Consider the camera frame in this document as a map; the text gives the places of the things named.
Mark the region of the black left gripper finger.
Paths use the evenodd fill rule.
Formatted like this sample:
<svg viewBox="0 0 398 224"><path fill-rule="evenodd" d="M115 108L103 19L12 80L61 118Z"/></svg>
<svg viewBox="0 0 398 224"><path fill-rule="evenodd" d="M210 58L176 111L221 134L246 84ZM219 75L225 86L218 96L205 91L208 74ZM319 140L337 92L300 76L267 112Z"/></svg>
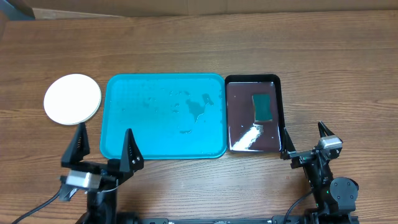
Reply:
<svg viewBox="0 0 398 224"><path fill-rule="evenodd" d="M144 168L144 158L135 142L132 129L127 129L123 142L119 170L134 173Z"/></svg>
<svg viewBox="0 0 398 224"><path fill-rule="evenodd" d="M79 123L76 132L61 158L61 164L76 164L90 153L85 123Z"/></svg>

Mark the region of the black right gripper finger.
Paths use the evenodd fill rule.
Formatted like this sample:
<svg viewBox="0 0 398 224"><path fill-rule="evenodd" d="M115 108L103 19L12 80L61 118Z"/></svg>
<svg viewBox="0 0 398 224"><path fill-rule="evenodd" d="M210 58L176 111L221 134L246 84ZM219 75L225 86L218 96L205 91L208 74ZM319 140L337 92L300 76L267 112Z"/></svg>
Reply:
<svg viewBox="0 0 398 224"><path fill-rule="evenodd" d="M318 122L318 130L321 138L334 135L334 133L327 128L323 121Z"/></svg>
<svg viewBox="0 0 398 224"><path fill-rule="evenodd" d="M283 135L282 135L281 155L289 156L293 153L296 153L296 149L295 149L294 144L289 136L287 129L284 128Z"/></svg>

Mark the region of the pink plate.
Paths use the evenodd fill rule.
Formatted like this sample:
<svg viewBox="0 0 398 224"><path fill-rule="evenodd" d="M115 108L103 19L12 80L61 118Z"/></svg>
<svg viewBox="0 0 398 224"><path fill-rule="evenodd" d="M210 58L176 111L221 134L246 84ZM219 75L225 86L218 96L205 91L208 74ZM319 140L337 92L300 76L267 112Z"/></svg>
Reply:
<svg viewBox="0 0 398 224"><path fill-rule="evenodd" d="M54 122L75 125L89 120L101 104L101 88L91 77L69 74L54 81L44 96L44 110Z"/></svg>

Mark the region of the green scouring sponge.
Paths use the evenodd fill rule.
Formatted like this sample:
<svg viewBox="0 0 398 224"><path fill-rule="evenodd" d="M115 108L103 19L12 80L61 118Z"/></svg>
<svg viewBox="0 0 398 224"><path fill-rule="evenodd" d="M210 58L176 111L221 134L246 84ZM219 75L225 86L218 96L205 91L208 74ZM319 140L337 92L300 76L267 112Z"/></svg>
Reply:
<svg viewBox="0 0 398 224"><path fill-rule="evenodd" d="M254 105L254 120L257 123L272 121L271 99L267 94L255 94L252 96Z"/></svg>

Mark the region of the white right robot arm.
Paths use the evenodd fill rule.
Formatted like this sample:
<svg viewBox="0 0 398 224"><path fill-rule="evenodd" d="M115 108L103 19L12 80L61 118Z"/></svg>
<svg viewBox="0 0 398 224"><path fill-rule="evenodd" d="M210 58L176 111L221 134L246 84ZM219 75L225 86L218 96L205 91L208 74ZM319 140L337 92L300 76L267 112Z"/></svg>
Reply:
<svg viewBox="0 0 398 224"><path fill-rule="evenodd" d="M301 196L287 210L282 223L359 223L355 201L359 185L347 177L334 178L329 163L340 156L343 141L330 131L323 122L318 122L320 139L308 151L296 151L286 129L282 135L280 158L291 161L291 168L302 168L311 190ZM302 216L292 216L292 210L308 196L313 195L315 208L309 208Z"/></svg>

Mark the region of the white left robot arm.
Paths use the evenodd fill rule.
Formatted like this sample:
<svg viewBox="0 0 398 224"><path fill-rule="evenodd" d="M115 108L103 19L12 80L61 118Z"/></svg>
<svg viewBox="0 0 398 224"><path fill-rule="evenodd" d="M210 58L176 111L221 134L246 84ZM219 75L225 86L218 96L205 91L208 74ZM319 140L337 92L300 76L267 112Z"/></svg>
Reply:
<svg viewBox="0 0 398 224"><path fill-rule="evenodd" d="M118 187L144 168L144 158L131 129L124 137L121 157L107 163L84 161L90 153L85 123L80 123L61 159L68 175L60 177L59 200L69 201L74 194L86 192L86 212L77 223L140 223L135 212L118 212Z"/></svg>

